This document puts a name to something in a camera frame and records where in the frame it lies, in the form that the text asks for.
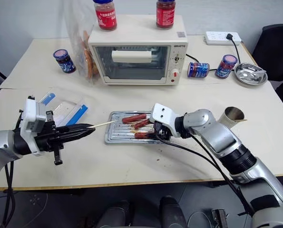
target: stainless steel bowl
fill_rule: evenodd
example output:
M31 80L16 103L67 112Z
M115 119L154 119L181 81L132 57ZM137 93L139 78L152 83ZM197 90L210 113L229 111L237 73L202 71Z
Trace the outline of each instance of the stainless steel bowl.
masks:
M266 71L250 63L241 63L234 68L237 79L250 86L259 86L268 80Z

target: toaster oven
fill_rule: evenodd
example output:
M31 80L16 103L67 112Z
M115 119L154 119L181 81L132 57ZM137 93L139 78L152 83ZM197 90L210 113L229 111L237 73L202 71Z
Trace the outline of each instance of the toaster oven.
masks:
M117 28L96 24L88 45L105 84L176 85L188 42L181 16L163 30L155 15L117 15Z

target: paper cup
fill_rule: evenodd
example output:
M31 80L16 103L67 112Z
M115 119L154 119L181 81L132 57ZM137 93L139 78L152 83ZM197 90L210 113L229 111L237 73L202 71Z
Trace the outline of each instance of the paper cup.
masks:
M218 120L229 129L241 121L244 121L244 113L236 107L227 107Z

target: gray floor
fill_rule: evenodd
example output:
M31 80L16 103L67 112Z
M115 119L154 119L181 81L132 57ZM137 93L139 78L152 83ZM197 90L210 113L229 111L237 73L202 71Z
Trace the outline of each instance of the gray floor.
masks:
M160 227L158 206L162 196L171 195L183 210L186 220L197 212L204 212L211 220L212 209L225 209L230 228L250 227L250 218L237 216L243 212L238 198L228 186L212 188L211 185L199 183L156 184L126 187L93 188L67 193L20 191L15 195L16 211L9 228L24 227L33 220L28 228L76 228L88 218L91 227L110 204L129 200L135 205L133 225ZM6 198L0 199L0 221ZM202 213L195 213L190 218L189 227L209 228L209 222Z

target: tabletop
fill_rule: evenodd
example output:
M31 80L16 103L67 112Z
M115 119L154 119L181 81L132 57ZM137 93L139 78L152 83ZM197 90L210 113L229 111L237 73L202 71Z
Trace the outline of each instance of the tabletop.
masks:
M63 74L51 59L50 45L71 51L68 40L34 40L9 78L1 85L0 130L13 129L18 110L32 94L37 100L52 87L60 87L84 96L88 112L79 123L99 124L108 120L112 111L151 110L158 102L178 114L206 108L216 119L228 106L243 110L248 121L232 131L246 147L269 167L275 175L283 175L283 104L269 82L258 87L240 84L233 75L219 79L210 73L207 78L186 77L186 58L180 83L176 86L89 85L78 73ZM188 54L218 66L224 54L235 54L233 46L207 46L201 36L189 37ZM252 62L248 52L239 46L242 62ZM44 57L31 64L31 59ZM97 128L90 136L66 143L61 151L63 164L55 166L52 153L24 156L15 162L13 187L18 190L67 189L97 186L221 180L209 163L189 152L167 145L105 144L106 127ZM172 141L198 152L193 139ZM0 174L0 190L7 186Z

